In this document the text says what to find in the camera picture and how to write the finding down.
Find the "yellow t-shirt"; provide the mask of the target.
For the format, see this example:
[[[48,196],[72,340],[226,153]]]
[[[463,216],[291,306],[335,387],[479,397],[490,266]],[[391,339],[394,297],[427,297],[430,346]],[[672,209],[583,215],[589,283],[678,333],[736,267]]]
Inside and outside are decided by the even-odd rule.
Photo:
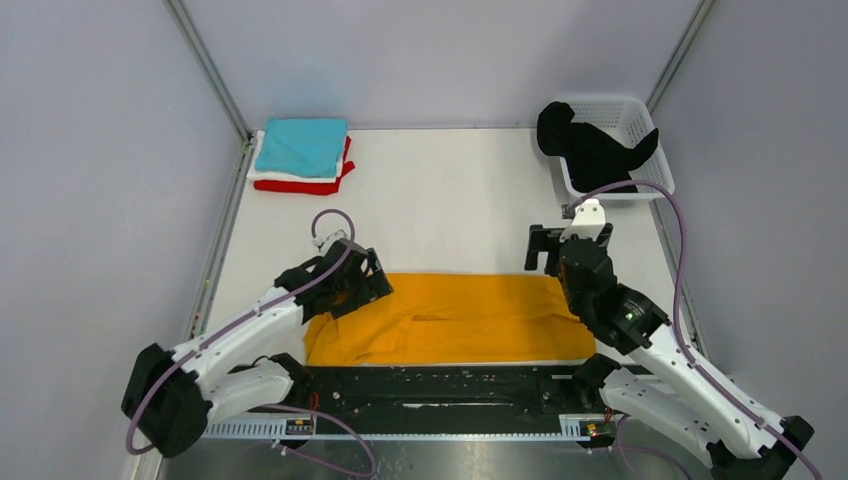
[[[311,366],[576,361],[595,339],[559,282],[517,274],[393,273],[393,293],[309,323]]]

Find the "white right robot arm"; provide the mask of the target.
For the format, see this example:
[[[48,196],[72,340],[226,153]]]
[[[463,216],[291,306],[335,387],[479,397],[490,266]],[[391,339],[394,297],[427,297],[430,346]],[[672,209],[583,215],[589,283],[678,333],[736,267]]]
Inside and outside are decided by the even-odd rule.
[[[745,395],[689,343],[646,295],[620,283],[607,251],[605,224],[594,237],[562,228],[529,228],[525,268],[557,278],[572,315],[596,340],[629,356],[667,387],[644,383],[617,361],[596,353],[574,376],[583,410],[604,406],[638,420],[688,450],[714,479],[781,479],[800,460],[813,426],[782,417]]]

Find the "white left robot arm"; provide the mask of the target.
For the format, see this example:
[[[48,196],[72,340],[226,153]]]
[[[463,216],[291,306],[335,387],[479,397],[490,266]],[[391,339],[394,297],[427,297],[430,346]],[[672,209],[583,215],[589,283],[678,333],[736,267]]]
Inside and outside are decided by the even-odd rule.
[[[327,240],[318,255],[282,272],[235,319],[193,340],[165,349],[153,343],[137,356],[121,410],[130,420],[130,452],[142,434],[165,458],[188,450],[205,430],[266,405],[304,407],[313,376],[288,352],[270,343],[297,333],[313,318],[350,314],[393,288],[373,248],[349,239]]]

